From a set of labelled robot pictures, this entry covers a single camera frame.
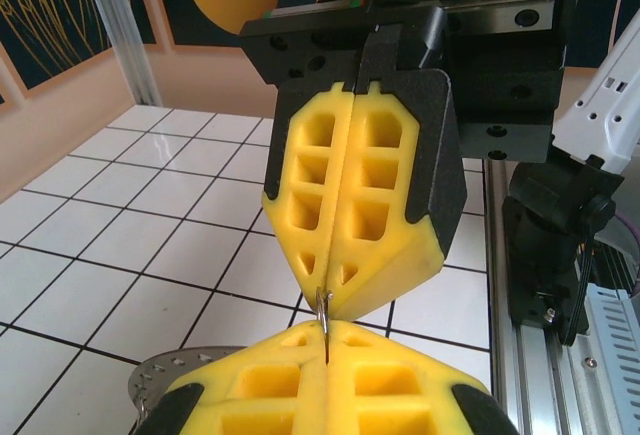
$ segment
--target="yellow foam pad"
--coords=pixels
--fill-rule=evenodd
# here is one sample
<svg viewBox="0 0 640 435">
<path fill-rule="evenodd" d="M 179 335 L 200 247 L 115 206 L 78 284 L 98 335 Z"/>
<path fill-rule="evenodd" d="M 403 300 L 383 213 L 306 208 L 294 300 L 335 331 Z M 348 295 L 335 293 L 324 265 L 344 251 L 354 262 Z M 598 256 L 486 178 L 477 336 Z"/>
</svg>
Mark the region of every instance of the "yellow foam pad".
<svg viewBox="0 0 640 435">
<path fill-rule="evenodd" d="M 419 124 L 392 94 L 335 84 L 291 119 L 280 190 L 263 197 L 307 303 L 330 290 L 331 318 L 355 320 L 437 274 L 428 216 L 405 219 Z"/>
<path fill-rule="evenodd" d="M 474 378 L 348 322 L 305 322 L 176 380 L 204 386 L 180 435 L 471 435 Z"/>
</svg>

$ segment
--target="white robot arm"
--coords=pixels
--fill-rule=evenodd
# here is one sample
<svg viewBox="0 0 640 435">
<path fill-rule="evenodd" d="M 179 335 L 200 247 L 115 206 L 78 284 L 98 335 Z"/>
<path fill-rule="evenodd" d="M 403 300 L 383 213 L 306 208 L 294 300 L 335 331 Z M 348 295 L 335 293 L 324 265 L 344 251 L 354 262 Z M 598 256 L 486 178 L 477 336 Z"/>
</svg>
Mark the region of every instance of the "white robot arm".
<svg viewBox="0 0 640 435">
<path fill-rule="evenodd" d="M 640 138 L 640 11 L 553 133 L 554 145 L 581 161 L 595 155 L 616 174 L 627 166 Z"/>
</svg>

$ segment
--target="circular metal plate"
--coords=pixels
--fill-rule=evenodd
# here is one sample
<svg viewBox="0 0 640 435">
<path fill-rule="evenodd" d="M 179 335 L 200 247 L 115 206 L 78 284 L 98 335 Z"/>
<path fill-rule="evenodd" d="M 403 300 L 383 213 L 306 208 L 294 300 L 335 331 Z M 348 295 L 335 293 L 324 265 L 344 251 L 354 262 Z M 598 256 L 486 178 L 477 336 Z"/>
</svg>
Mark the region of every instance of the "circular metal plate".
<svg viewBox="0 0 640 435">
<path fill-rule="evenodd" d="M 244 347 L 184 348 L 142 362 L 129 377 L 129 396 L 141 417 L 153 410 L 171 384 L 181 376 L 220 360 Z"/>
</svg>

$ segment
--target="screw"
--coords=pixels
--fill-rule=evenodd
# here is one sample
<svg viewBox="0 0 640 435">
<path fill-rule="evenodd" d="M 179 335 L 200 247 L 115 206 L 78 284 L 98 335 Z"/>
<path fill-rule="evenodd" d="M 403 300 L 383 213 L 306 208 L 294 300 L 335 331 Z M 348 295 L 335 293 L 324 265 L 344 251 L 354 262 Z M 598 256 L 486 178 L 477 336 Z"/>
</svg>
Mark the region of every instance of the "screw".
<svg viewBox="0 0 640 435">
<path fill-rule="evenodd" d="M 548 308 L 547 313 L 544 314 L 544 319 L 549 323 L 553 323 L 554 318 L 556 318 L 556 311 L 553 308 Z"/>
</svg>

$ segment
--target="bolt hole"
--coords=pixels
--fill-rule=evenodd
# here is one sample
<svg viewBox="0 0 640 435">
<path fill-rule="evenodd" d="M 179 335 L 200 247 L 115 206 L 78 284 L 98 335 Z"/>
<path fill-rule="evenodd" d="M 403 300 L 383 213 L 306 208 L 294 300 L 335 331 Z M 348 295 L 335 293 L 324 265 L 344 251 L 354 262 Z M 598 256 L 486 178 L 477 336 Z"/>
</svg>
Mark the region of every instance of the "bolt hole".
<svg viewBox="0 0 640 435">
<path fill-rule="evenodd" d="M 535 10 L 526 8 L 518 12 L 514 21 L 523 28 L 533 27 L 540 20 L 540 14 Z"/>
<path fill-rule="evenodd" d="M 511 89 L 511 98 L 514 100 L 524 100 L 531 96 L 531 89 L 526 85 L 516 85 Z"/>
<path fill-rule="evenodd" d="M 269 45 L 271 45 L 271 48 L 278 50 L 279 52 L 284 52 L 287 48 L 289 48 L 289 45 L 287 45 L 287 42 L 284 41 L 284 38 L 278 37 L 276 35 L 272 36 L 269 39 Z"/>
<path fill-rule="evenodd" d="M 507 158 L 507 154 L 502 150 L 491 150 L 488 156 L 491 160 L 506 160 Z"/>
<path fill-rule="evenodd" d="M 322 55 L 318 55 L 317 57 L 314 57 L 311 60 L 309 60 L 309 63 L 307 63 L 307 68 L 312 72 L 317 72 L 322 67 L 324 67 L 325 63 L 327 63 L 327 59 L 324 58 Z"/>
<path fill-rule="evenodd" d="M 493 127 L 487 128 L 487 134 L 490 137 L 501 138 L 507 134 L 507 129 L 500 125 L 494 125 Z"/>
</svg>

